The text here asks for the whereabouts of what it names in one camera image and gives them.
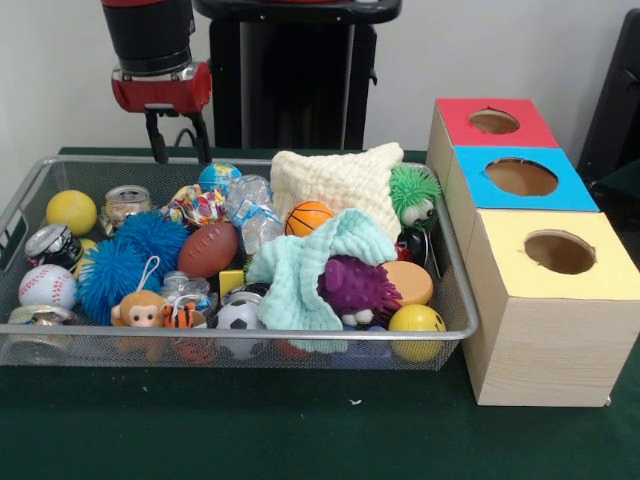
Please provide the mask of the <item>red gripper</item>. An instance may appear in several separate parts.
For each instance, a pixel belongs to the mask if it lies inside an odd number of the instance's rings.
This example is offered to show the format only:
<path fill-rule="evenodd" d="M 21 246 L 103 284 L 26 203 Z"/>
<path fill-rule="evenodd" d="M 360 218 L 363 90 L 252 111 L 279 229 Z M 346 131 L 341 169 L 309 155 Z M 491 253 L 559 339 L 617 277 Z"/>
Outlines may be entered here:
<path fill-rule="evenodd" d="M 212 77 L 206 62 L 191 62 L 182 70 L 155 76 L 133 76 L 120 67 L 112 71 L 111 87 L 118 105 L 130 113 L 145 113 L 153 158 L 168 163 L 164 136 L 155 111 L 188 114 L 195 129 L 195 149 L 200 164 L 211 163 L 211 145 L 202 115 L 212 93 Z"/>

